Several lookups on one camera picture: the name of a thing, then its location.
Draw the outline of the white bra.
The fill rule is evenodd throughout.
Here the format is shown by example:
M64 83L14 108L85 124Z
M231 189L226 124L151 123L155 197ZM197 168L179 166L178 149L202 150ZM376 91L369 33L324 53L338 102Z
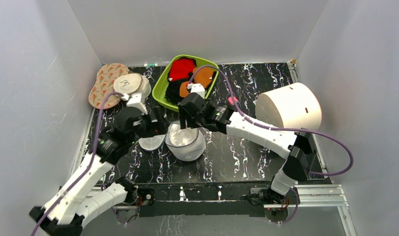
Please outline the white bra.
M169 132L170 143L175 147L183 147L191 144L198 136L197 129L181 129L178 124L172 125Z

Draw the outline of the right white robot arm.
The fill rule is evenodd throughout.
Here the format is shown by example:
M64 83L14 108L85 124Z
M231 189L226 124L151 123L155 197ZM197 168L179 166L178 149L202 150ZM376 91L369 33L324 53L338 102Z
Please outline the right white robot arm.
M281 203L290 189L308 179L315 151L310 143L311 135L305 130L281 131L241 114L233 105L221 103L214 106L196 93L185 97L178 109L182 129L202 127L236 136L261 145L285 159L267 190L271 202Z

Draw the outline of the white mesh laundry bag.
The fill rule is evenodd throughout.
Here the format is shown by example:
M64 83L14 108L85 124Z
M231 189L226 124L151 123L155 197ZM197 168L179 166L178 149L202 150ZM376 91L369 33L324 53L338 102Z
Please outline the white mesh laundry bag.
M197 160L206 149L206 141L201 129L195 128L198 130L198 136L194 142L183 147L175 147L170 143L169 140L169 132L174 124L178 124L180 126L179 121L171 122L165 135L157 135L151 138L140 138L138 140L140 147L146 151L154 151L165 144L178 160L184 162Z

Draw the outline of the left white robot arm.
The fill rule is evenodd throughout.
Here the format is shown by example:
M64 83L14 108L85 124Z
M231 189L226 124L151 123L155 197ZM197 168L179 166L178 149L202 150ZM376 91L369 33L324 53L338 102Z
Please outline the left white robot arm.
M51 200L30 210L29 215L36 222L31 234L42 229L50 236L79 236L90 221L111 207L136 203L138 185L125 177L90 199L87 195L137 140L164 135L168 125L158 107L150 113L125 107L115 115L113 123L104 129L97 128L92 150L85 155L80 167Z

